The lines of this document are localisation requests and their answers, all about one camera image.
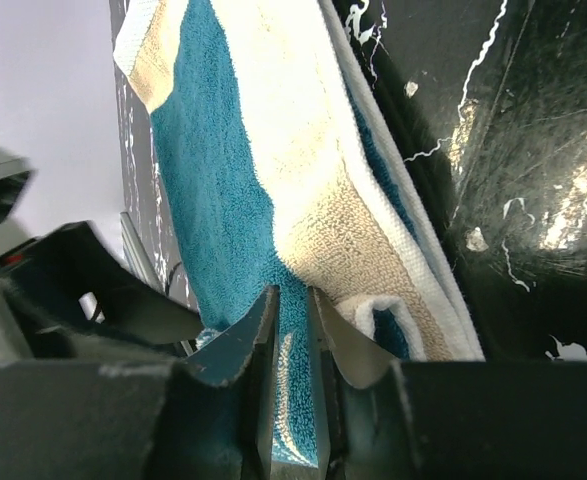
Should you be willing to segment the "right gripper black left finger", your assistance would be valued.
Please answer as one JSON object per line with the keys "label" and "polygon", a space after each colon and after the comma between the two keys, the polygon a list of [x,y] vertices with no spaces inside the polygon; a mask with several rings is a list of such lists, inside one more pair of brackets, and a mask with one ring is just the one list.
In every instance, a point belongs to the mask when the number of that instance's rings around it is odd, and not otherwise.
{"label": "right gripper black left finger", "polygon": [[0,353],[0,479],[265,479],[279,292],[184,360]]}

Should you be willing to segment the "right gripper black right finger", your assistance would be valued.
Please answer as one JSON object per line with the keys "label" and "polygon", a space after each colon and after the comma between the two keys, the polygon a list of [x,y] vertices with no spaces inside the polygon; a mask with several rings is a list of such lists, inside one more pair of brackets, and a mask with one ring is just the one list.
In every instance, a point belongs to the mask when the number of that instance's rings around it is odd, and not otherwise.
{"label": "right gripper black right finger", "polygon": [[322,479],[587,479],[587,363],[405,362],[308,292]]}

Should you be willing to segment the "teal Doraemon towel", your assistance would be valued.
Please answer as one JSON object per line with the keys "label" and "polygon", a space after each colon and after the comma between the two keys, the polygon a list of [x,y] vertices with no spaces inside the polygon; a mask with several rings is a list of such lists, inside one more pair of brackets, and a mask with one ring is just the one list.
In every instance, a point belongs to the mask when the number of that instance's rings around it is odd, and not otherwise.
{"label": "teal Doraemon towel", "polygon": [[305,466],[309,287],[407,359],[483,358],[348,38],[327,1],[133,1],[114,48],[150,116],[207,333],[279,288],[273,456]]}

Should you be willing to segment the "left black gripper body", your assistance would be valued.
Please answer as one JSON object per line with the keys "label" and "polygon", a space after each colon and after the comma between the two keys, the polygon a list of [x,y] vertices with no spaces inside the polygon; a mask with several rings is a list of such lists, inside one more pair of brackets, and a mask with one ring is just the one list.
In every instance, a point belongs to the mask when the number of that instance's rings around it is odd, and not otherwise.
{"label": "left black gripper body", "polygon": [[125,269],[85,221],[39,238],[0,225],[0,303],[22,358],[181,359],[203,330],[197,313]]}

